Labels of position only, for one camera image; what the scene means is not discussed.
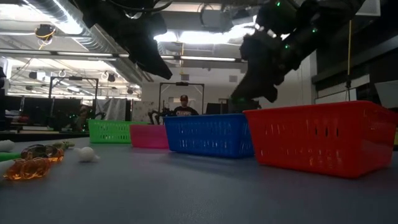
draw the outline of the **green basket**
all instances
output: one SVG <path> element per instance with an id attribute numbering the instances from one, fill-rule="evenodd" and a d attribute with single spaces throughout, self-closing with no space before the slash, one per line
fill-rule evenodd
<path id="1" fill-rule="evenodd" d="M 130 125 L 148 124 L 139 121 L 89 120 L 91 143 L 131 143 Z"/>

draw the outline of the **plastic basket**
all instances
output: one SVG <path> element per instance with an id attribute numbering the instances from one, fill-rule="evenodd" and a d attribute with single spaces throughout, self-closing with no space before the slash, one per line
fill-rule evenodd
<path id="1" fill-rule="evenodd" d="M 130 125 L 131 144 L 144 149 L 168 149 L 164 125 Z"/>
<path id="2" fill-rule="evenodd" d="M 166 117 L 171 151 L 216 157 L 253 156 L 243 114 Z"/>
<path id="3" fill-rule="evenodd" d="M 356 178 L 391 162 L 396 114 L 367 101 L 245 111 L 260 164 Z"/>
<path id="4" fill-rule="evenodd" d="M 88 121 L 91 143 L 131 143 L 130 125 L 147 124 L 138 121 Z"/>

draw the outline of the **cap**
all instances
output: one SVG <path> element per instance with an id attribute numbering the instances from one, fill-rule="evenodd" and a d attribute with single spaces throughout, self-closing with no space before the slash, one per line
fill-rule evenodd
<path id="1" fill-rule="evenodd" d="M 180 101 L 188 101 L 188 96 L 187 95 L 182 95 L 180 97 Z"/>

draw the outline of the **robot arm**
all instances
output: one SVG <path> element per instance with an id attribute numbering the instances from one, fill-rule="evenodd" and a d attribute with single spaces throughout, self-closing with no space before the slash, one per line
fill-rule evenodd
<path id="1" fill-rule="evenodd" d="M 306 0 L 301 6 L 293 0 L 265 3 L 256 21 L 261 28 L 252 36 L 246 36 L 241 46 L 248 71 L 232 99 L 264 96 L 274 102 L 275 86 L 352 20 L 363 2 L 365 0 Z M 290 35 L 282 40 L 283 34 Z"/>

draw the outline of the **red basket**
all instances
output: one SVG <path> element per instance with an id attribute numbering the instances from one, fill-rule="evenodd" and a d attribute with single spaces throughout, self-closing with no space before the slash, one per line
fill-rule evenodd
<path id="1" fill-rule="evenodd" d="M 144 149 L 168 149 L 164 125 L 130 125 L 130 138 L 133 147 Z"/>
<path id="2" fill-rule="evenodd" d="M 397 115 L 367 101 L 245 111 L 258 163 L 357 178 L 391 162 Z"/>

